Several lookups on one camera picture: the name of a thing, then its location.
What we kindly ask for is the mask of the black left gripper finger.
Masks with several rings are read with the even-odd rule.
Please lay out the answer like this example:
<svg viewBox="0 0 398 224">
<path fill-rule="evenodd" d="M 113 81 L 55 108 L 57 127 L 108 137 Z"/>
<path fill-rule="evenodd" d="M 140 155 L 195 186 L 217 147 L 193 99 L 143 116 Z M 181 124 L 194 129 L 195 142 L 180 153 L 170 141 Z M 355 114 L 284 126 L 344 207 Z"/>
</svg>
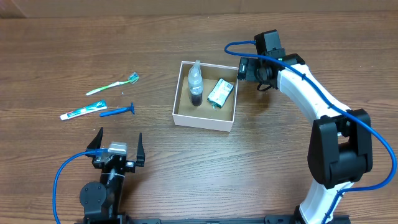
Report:
<svg viewBox="0 0 398 224">
<path fill-rule="evenodd" d="M 139 140 L 137 144 L 137 155 L 136 155 L 136 166 L 144 167 L 146 155 L 144 152 L 144 146 L 142 144 L 142 133 L 139 133 Z"/>
<path fill-rule="evenodd" d="M 96 150 L 101 148 L 101 142 L 103 138 L 103 127 L 101 127 L 95 136 L 95 138 L 92 140 L 92 142 L 89 143 L 87 146 L 87 150 Z"/>
</svg>

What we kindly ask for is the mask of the teal white toothpaste tube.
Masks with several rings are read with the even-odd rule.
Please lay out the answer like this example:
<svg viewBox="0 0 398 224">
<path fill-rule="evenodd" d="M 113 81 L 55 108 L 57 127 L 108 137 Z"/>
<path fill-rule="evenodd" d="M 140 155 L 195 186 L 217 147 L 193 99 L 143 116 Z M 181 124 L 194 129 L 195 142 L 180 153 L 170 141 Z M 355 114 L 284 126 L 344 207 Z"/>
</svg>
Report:
<svg viewBox="0 0 398 224">
<path fill-rule="evenodd" d="M 78 116 L 82 116 L 85 114 L 94 113 L 94 112 L 97 112 L 100 110 L 105 110 L 106 108 L 107 108 L 107 105 L 106 105 L 105 100 L 100 100 L 91 105 L 79 108 L 75 111 L 71 111 L 71 112 L 62 114 L 62 115 L 60 115 L 60 119 L 62 121 L 65 121 L 65 120 L 76 118 Z"/>
</svg>

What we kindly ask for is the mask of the white cardboard box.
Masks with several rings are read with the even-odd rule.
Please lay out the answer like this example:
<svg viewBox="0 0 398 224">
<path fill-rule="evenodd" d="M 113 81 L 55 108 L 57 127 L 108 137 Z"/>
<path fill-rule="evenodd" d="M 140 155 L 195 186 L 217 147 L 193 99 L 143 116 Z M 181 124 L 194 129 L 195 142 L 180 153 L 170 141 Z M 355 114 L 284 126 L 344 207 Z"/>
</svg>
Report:
<svg viewBox="0 0 398 224">
<path fill-rule="evenodd" d="M 191 102 L 188 87 L 188 73 L 194 64 L 194 62 L 189 61 L 181 62 L 172 110 L 174 124 L 230 132 L 234 123 L 238 95 L 238 69 L 224 65 L 201 63 L 202 103 L 199 106 L 194 106 Z M 221 78 L 231 84 L 233 90 L 224 105 L 219 108 L 213 106 L 207 98 Z"/>
</svg>

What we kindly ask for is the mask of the green white soap packet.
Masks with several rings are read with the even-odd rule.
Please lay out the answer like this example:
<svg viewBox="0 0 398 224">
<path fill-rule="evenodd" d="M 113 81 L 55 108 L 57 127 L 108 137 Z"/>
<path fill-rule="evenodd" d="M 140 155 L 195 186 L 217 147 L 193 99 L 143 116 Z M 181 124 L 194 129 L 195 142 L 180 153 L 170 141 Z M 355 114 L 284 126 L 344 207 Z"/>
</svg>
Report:
<svg viewBox="0 0 398 224">
<path fill-rule="evenodd" d="M 227 82 L 226 80 L 220 78 L 210 94 L 207 97 L 207 102 L 209 102 L 214 110 L 222 108 L 226 103 L 229 95 L 233 92 L 234 86 Z"/>
</svg>

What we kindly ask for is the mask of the clear soap pump bottle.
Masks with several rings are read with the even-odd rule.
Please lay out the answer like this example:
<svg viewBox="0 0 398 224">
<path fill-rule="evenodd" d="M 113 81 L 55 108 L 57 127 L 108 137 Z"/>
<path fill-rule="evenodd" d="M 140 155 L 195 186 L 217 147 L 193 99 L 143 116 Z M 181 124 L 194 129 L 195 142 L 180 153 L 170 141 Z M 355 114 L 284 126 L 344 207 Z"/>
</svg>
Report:
<svg viewBox="0 0 398 224">
<path fill-rule="evenodd" d="M 201 76 L 200 61 L 196 60 L 188 73 L 188 88 L 190 101 L 193 106 L 200 106 L 203 97 L 203 79 Z"/>
</svg>

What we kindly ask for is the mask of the green white toothbrush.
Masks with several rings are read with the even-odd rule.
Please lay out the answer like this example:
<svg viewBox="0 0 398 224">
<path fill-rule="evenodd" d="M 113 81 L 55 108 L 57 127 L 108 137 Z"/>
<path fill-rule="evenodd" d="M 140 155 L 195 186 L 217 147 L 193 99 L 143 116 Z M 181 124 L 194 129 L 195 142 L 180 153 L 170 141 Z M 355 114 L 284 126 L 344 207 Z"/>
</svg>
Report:
<svg viewBox="0 0 398 224">
<path fill-rule="evenodd" d="M 86 93 L 86 96 L 90 96 L 90 95 L 93 95 L 93 94 L 98 93 L 100 91 L 106 90 L 108 88 L 112 88 L 112 87 L 116 87 L 116 86 L 120 86 L 120 85 L 125 85 L 125 84 L 128 84 L 128 83 L 135 84 L 138 80 L 139 80 L 139 75 L 136 72 L 134 72 L 134 73 L 132 73 L 129 76 L 129 78 L 126 81 L 114 82 L 114 83 L 111 83 L 109 85 L 102 86 L 102 87 L 99 87 L 97 89 L 91 90 L 88 93 Z"/>
</svg>

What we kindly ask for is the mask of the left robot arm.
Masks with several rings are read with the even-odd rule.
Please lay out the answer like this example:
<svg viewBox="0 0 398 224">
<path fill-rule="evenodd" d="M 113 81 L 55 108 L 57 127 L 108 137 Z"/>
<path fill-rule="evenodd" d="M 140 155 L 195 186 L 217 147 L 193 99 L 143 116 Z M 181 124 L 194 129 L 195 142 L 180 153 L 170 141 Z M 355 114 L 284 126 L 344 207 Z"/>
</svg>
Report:
<svg viewBox="0 0 398 224">
<path fill-rule="evenodd" d="M 82 187 L 80 203 L 84 208 L 83 223 L 132 223 L 132 218 L 119 211 L 126 173 L 134 173 L 136 167 L 143 167 L 145 152 L 142 136 L 137 144 L 136 160 L 127 158 L 128 145 L 112 142 L 102 148 L 103 129 L 86 148 L 95 169 L 101 170 L 99 181 L 92 181 Z"/>
</svg>

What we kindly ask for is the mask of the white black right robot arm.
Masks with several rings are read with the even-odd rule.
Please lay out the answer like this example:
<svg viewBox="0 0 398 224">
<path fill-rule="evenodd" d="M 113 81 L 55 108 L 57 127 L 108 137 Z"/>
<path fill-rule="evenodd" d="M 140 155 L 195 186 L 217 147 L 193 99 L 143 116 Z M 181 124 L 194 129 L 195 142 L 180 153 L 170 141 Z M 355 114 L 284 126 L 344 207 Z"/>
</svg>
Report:
<svg viewBox="0 0 398 224">
<path fill-rule="evenodd" d="M 267 223 L 349 223 L 348 216 L 334 217 L 346 189 L 373 166 L 371 135 L 343 116 L 347 112 L 365 124 L 371 120 L 363 109 L 351 110 L 340 103 L 311 74 L 297 54 L 287 55 L 279 34 L 270 30 L 254 36 L 261 58 L 241 57 L 238 79 L 256 82 L 261 90 L 275 88 L 287 95 L 312 125 L 308 148 L 308 168 L 313 176 L 305 200 L 292 215 L 269 215 Z M 337 106 L 341 111 L 332 109 Z"/>
</svg>

